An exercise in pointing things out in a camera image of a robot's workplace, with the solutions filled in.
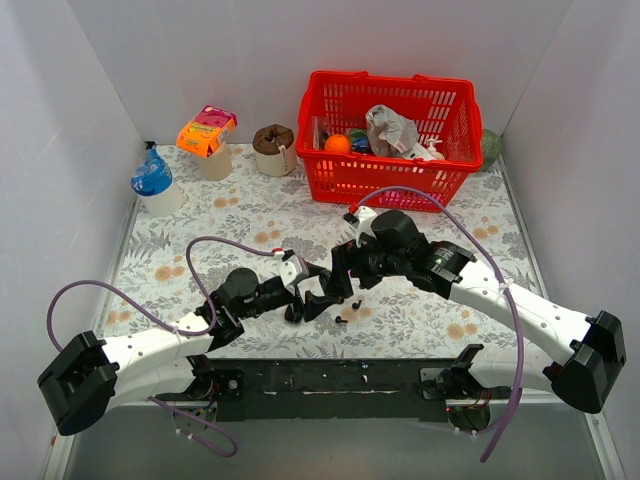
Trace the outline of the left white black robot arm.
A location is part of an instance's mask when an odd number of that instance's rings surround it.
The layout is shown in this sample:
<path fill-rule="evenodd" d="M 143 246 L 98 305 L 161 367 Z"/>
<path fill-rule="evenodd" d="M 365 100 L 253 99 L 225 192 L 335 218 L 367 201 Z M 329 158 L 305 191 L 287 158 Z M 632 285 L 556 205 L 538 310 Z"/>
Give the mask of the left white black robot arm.
<path fill-rule="evenodd" d="M 219 383 L 198 366 L 207 353 L 244 332 L 243 320 L 284 309 L 291 323 L 311 321 L 353 293 L 349 278 L 336 279 L 315 265 L 286 261 L 277 276 L 260 281 L 237 268 L 195 311 L 128 336 L 99 338 L 92 331 L 56 342 L 57 356 L 37 384 L 59 434 L 71 436 L 124 403 L 164 394 L 205 398 Z"/>

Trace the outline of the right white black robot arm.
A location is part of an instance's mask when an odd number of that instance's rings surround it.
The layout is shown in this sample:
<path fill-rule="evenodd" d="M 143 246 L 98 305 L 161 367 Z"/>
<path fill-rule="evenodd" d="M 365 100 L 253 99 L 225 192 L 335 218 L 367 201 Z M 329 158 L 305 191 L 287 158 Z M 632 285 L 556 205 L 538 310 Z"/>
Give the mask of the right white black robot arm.
<path fill-rule="evenodd" d="M 332 251 L 329 287 L 346 297 L 351 280 L 371 289 L 399 276 L 415 288 L 469 307 L 519 331 L 522 347 L 466 347 L 427 383 L 448 398 L 475 397 L 498 387 L 551 392 L 590 414 L 602 410 L 626 362 L 623 327 L 613 314 L 564 308 L 510 284 L 452 242 L 426 239 L 404 212 L 361 206 L 344 215 L 354 238 Z"/>

